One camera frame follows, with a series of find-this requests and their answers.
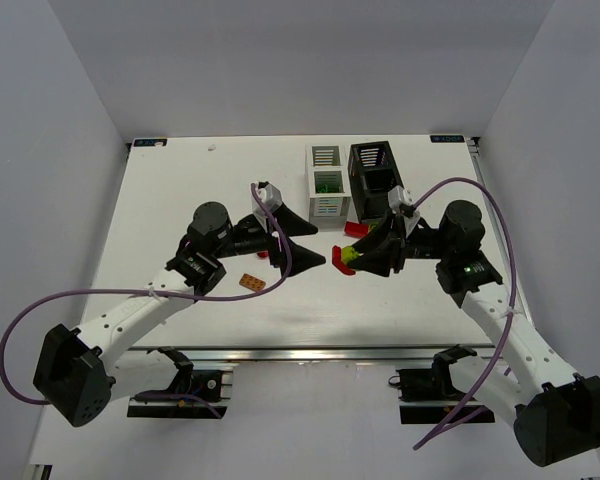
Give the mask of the lime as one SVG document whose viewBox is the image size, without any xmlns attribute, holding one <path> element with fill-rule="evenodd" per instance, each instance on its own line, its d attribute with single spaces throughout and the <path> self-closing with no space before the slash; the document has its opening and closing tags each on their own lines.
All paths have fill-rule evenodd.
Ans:
<svg viewBox="0 0 600 480">
<path fill-rule="evenodd" d="M 361 254 L 352 246 L 340 247 L 334 245 L 331 251 L 331 263 L 342 274 L 353 276 L 356 271 L 349 264 L 360 256 Z"/>
</svg>

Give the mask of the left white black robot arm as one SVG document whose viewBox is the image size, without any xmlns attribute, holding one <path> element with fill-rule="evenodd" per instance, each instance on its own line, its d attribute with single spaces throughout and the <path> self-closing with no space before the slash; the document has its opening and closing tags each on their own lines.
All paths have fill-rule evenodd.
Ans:
<svg viewBox="0 0 600 480">
<path fill-rule="evenodd" d="M 124 396 L 212 405 L 217 394 L 207 392 L 206 381 L 195 375 L 182 352 L 159 347 L 133 357 L 128 349 L 209 294 L 226 273 L 223 258 L 265 251 L 271 265 L 288 276 L 325 264 L 324 256 L 292 240 L 317 232 L 285 204 L 275 205 L 269 215 L 254 211 L 237 224 L 223 204 L 200 205 L 175 256 L 146 294 L 132 295 L 74 329 L 58 325 L 46 334 L 34 386 L 74 427 L 88 424 L 110 401 Z"/>
</svg>

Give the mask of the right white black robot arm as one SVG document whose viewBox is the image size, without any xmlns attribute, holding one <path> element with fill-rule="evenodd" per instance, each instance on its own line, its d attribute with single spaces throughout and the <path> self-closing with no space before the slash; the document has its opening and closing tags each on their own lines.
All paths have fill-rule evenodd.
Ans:
<svg viewBox="0 0 600 480">
<path fill-rule="evenodd" d="M 509 306 L 502 276 L 481 250 L 485 235 L 478 206 L 451 202 L 438 227 L 401 205 L 353 244 L 346 264 L 387 277 L 408 259 L 435 261 L 442 290 L 493 342 L 512 375 L 491 373 L 473 385 L 487 366 L 463 346 L 435 355 L 432 370 L 446 396 L 468 393 L 504 420 L 527 458 L 548 466 L 600 447 L 600 377 L 582 376 L 542 338 L 527 317 Z"/>
</svg>

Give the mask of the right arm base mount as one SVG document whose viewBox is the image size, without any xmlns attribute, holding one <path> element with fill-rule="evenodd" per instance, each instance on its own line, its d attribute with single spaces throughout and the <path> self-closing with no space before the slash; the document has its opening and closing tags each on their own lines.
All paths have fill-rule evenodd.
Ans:
<svg viewBox="0 0 600 480">
<path fill-rule="evenodd" d="M 398 392 L 402 425 L 435 426 L 463 396 L 462 393 L 444 394 L 430 369 L 400 369 L 387 383 Z"/>
</svg>

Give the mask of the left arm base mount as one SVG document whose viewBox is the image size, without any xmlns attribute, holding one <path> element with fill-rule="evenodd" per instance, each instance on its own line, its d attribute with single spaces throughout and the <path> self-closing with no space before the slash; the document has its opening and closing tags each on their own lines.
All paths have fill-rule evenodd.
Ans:
<svg viewBox="0 0 600 480">
<path fill-rule="evenodd" d="M 221 420 L 232 397 L 231 366 L 205 364 L 178 374 L 163 390 L 132 397 L 127 417 L 137 419 Z"/>
</svg>

